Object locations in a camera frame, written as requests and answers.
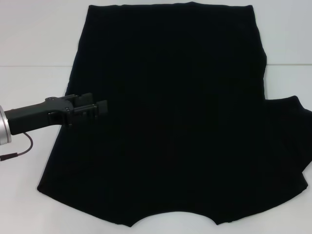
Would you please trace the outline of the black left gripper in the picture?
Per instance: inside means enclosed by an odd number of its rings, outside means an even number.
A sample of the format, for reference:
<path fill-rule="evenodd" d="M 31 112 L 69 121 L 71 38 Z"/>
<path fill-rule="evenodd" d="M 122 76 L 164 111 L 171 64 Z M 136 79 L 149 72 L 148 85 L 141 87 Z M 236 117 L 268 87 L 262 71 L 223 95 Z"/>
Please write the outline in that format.
<path fill-rule="evenodd" d="M 72 115 L 74 121 L 95 121 L 107 113 L 107 100 L 94 104 L 91 93 L 48 97 L 39 104 L 5 111 L 12 135 L 52 125 L 68 125 Z"/>

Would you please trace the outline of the black shirt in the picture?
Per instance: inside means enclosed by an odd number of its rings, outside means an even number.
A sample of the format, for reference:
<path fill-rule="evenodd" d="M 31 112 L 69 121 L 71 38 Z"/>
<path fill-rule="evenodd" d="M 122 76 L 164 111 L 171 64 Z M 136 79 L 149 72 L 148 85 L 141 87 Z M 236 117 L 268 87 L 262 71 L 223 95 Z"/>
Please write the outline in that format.
<path fill-rule="evenodd" d="M 38 191 L 116 224 L 191 212 L 215 224 L 308 186 L 312 112 L 267 100 L 252 6 L 195 2 L 88 8 L 67 94 L 108 114 L 63 127 Z"/>

